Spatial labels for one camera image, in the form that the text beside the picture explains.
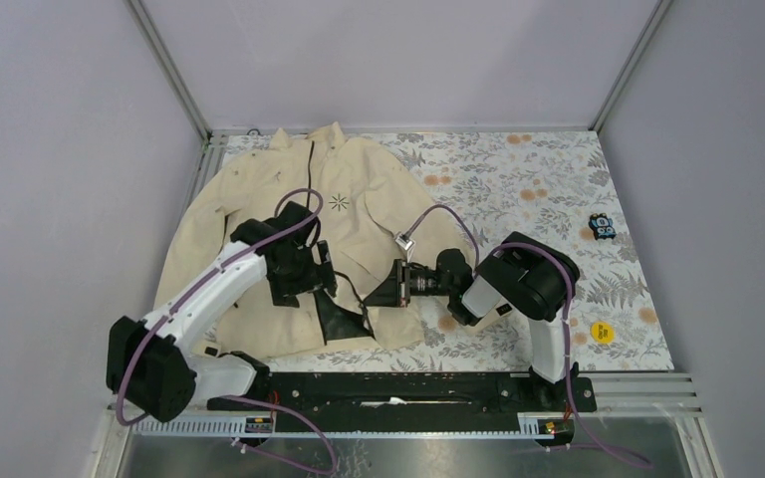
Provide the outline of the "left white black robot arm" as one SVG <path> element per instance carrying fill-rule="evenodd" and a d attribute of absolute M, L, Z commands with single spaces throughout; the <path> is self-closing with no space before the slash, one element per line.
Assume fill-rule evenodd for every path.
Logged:
<path fill-rule="evenodd" d="M 274 307 L 297 309 L 302 295 L 337 292 L 329 247 L 308 240 L 319 228 L 319 208 L 282 199 L 273 217 L 249 219 L 216 258 L 172 299 L 139 320 L 111 326 L 106 384 L 120 424 L 126 403 L 159 422 L 175 419 L 193 402 L 232 396 L 255 409 L 268 399 L 265 365 L 245 353 L 202 357 L 194 344 L 249 289 L 265 284 Z"/>

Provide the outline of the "cream zip-up jacket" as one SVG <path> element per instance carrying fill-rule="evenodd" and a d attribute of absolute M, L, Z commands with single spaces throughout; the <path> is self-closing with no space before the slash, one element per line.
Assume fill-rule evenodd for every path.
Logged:
<path fill-rule="evenodd" d="M 191 202 L 166 254 L 156 301 L 179 294 L 215 260 L 239 224 L 271 217 L 284 196 L 320 209 L 321 236 L 339 272 L 335 302 L 351 312 L 401 256 L 398 233 L 410 235 L 413 260 L 425 266 L 446 249 L 474 256 L 460 228 L 435 209 L 419 180 L 381 144 L 346 137 L 337 124 L 305 138 L 279 131 L 267 148 L 231 158 Z M 369 319 L 368 338 L 327 339 L 310 296 L 296 308 L 276 307 L 267 283 L 260 282 L 223 314 L 215 339 L 225 352 L 256 359 L 394 350 L 424 339 L 417 305 L 371 308 Z"/>

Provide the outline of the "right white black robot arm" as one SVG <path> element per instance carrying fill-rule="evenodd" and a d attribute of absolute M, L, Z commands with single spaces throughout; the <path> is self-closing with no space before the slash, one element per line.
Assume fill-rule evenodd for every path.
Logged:
<path fill-rule="evenodd" d="M 571 396 L 566 376 L 573 360 L 562 320 L 579 277 L 578 266 L 567 255 L 513 232 L 476 267 L 458 249 L 439 252 L 432 268 L 396 259 L 364 304 L 405 308 L 413 297 L 444 297 L 448 312 L 464 327 L 512 311 L 522 314 L 530 327 L 531 370 L 538 375 L 531 384 L 533 400 L 555 410 Z"/>

